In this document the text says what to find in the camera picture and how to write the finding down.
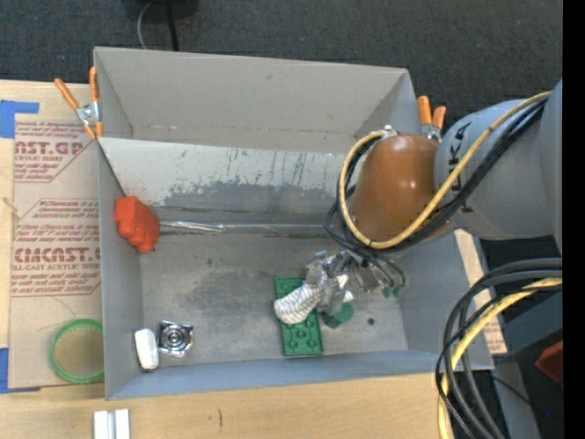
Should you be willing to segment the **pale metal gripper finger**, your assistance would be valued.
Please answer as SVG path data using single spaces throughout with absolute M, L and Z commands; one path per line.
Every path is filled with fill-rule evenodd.
M 345 299 L 345 289 L 326 286 L 321 293 L 319 311 L 325 314 L 336 314 L 342 309 Z
M 305 267 L 304 282 L 310 287 L 320 287 L 329 279 L 330 257 L 326 251 L 317 252 Z

